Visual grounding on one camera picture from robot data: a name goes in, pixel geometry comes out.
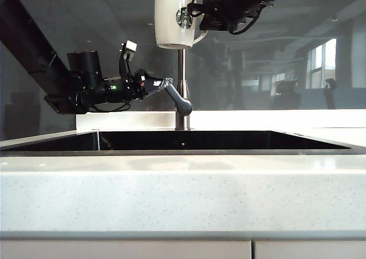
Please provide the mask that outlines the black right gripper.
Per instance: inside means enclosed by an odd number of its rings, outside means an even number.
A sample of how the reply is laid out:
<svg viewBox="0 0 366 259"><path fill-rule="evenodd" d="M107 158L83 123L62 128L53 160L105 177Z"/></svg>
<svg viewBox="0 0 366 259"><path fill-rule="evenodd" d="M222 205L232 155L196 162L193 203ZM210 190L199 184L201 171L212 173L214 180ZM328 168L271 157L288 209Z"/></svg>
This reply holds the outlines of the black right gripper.
<svg viewBox="0 0 366 259"><path fill-rule="evenodd" d="M192 1L187 5L188 14L201 15L199 25L202 31L228 31L231 34L247 32L259 19L262 10L273 6L275 0L203 0L202 3Z"/></svg>

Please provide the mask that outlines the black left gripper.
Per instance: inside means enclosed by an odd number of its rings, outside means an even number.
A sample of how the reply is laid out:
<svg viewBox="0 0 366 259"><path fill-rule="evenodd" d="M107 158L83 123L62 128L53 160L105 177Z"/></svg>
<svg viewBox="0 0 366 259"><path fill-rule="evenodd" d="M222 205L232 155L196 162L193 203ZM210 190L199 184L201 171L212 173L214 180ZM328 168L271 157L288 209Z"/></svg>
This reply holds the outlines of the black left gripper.
<svg viewBox="0 0 366 259"><path fill-rule="evenodd" d="M139 69L135 73L128 71L126 100L143 100L146 96L151 96L159 91L172 86L173 78L158 78L147 73L144 69ZM145 78L152 84L145 86Z"/></svg>

